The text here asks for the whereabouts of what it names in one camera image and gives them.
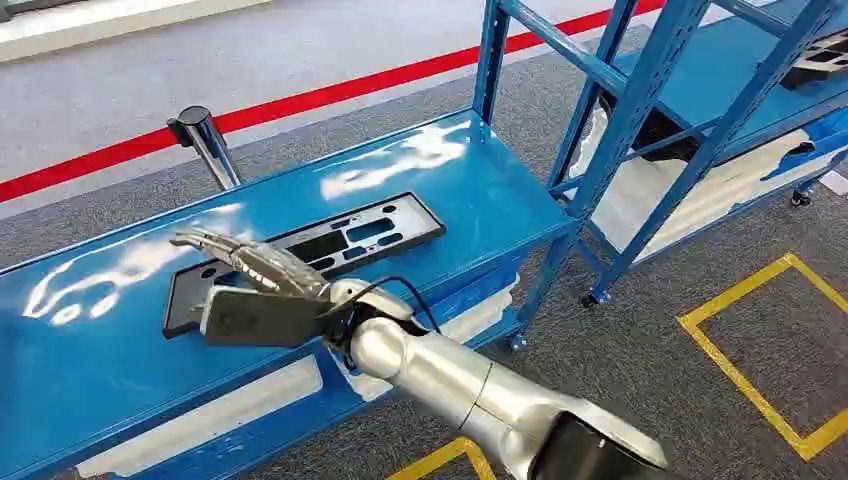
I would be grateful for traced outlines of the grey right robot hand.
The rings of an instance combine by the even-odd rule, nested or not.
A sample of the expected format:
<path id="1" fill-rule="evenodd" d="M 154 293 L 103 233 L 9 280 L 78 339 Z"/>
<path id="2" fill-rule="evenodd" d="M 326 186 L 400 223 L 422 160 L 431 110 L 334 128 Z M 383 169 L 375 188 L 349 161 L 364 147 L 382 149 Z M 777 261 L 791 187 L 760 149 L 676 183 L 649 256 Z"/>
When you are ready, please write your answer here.
<path id="1" fill-rule="evenodd" d="M 317 300 L 328 298 L 330 283 L 317 270 L 270 243 L 242 241 L 200 228 L 177 231 L 169 242 L 210 254 L 243 274 L 260 292 Z"/>

